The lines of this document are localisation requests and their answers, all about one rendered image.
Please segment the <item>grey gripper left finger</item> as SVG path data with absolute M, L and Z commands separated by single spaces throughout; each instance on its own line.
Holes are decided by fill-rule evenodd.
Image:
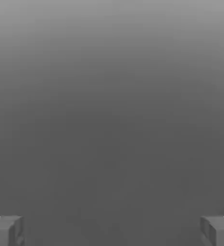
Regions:
M 24 218 L 0 216 L 0 246 L 25 246 Z

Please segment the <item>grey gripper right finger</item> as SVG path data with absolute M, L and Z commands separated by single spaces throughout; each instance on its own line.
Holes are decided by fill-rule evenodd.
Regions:
M 203 246 L 224 246 L 224 216 L 202 216 L 199 225 Z

